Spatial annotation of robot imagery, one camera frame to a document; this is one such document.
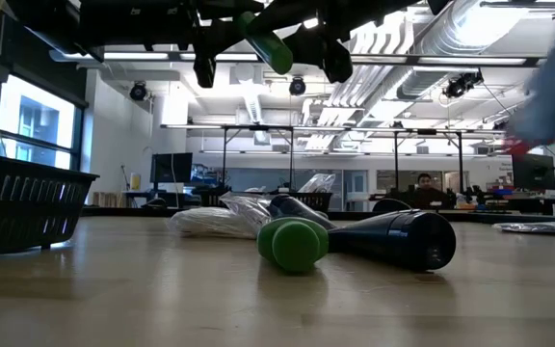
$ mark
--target man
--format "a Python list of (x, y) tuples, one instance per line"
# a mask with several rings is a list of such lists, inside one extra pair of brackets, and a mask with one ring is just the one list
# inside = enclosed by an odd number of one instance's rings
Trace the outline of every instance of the man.
[(433, 189), (437, 191), (437, 189), (432, 186), (432, 177), (428, 173), (420, 174), (416, 178), (416, 183), (419, 185), (419, 188), (417, 190)]
[(429, 209), (431, 202), (439, 201), (442, 206), (447, 206), (449, 198), (432, 186), (432, 177), (428, 173), (420, 174), (417, 179), (419, 187), (412, 195), (412, 207)]

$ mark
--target plastic bag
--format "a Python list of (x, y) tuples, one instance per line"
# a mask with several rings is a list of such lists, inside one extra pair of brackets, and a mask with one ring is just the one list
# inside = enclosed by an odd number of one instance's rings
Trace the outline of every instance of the plastic bag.
[(328, 193), (335, 181), (335, 173), (317, 173), (301, 187), (299, 193)]
[(256, 230), (245, 218), (221, 207), (202, 207), (175, 213), (167, 227), (182, 237), (256, 238)]
[(220, 200), (237, 216), (244, 218), (256, 233), (271, 222), (271, 215), (267, 210), (271, 201), (261, 195), (227, 192)]
[(506, 232), (555, 234), (555, 222), (544, 223), (500, 223), (491, 226)]

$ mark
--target fluorescent light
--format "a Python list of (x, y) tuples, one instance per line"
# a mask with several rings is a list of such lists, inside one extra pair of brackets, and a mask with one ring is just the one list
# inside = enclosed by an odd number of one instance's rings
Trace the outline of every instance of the fluorescent light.
[(311, 18), (304, 22), (304, 27), (309, 29), (318, 25), (318, 18)]
[(168, 53), (155, 52), (106, 52), (105, 60), (167, 60)]
[(309, 130), (309, 131), (344, 131), (345, 127), (340, 126), (295, 126), (295, 130)]
[(413, 67), (417, 72), (479, 72), (476, 67)]
[(329, 152), (327, 154), (328, 155), (364, 155), (365, 153), (361, 153), (361, 152), (351, 152), (351, 153), (347, 153), (347, 152)]
[(193, 61), (197, 58), (197, 55), (194, 53), (179, 53), (179, 59), (184, 61)]
[(258, 62), (258, 56), (254, 53), (222, 53), (216, 56), (216, 60)]
[(479, 58), (479, 57), (422, 57), (419, 58), (420, 64), (458, 64), (458, 65), (515, 65), (524, 64), (522, 58)]
[(162, 124), (162, 126), (168, 129), (222, 129), (219, 125), (207, 124)]
[(91, 55), (89, 55), (89, 54), (82, 55), (80, 53), (64, 54), (64, 57), (66, 59), (70, 59), (70, 60), (93, 60), (93, 57)]
[(351, 54), (351, 60), (355, 65), (373, 65), (373, 64), (403, 64), (406, 57), (391, 56), (375, 56), (372, 54)]
[[(201, 150), (200, 153), (204, 154), (224, 154), (223, 150)], [(239, 150), (227, 150), (226, 154), (241, 154)]]
[(380, 132), (393, 132), (395, 130), (399, 130), (399, 129), (390, 129), (390, 128), (353, 128), (353, 130), (356, 131), (380, 131)]
[[(182, 61), (189, 62), (196, 58), (195, 53), (179, 53)], [(258, 56), (255, 53), (221, 53), (216, 56), (216, 61), (258, 62)]]

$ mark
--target black water bottle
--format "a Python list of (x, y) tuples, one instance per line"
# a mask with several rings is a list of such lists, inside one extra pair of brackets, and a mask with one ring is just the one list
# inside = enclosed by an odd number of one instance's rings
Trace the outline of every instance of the black water bottle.
[(325, 227), (330, 252), (360, 254), (414, 271), (444, 267), (456, 249), (453, 228), (436, 213), (398, 211), (337, 227), (292, 197), (275, 197), (270, 210), (274, 218), (303, 217)]

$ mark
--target door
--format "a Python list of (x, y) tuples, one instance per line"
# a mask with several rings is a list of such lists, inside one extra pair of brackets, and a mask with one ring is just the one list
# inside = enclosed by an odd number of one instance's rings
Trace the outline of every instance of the door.
[(344, 171), (346, 185), (345, 204), (347, 211), (363, 212), (367, 205), (367, 171)]

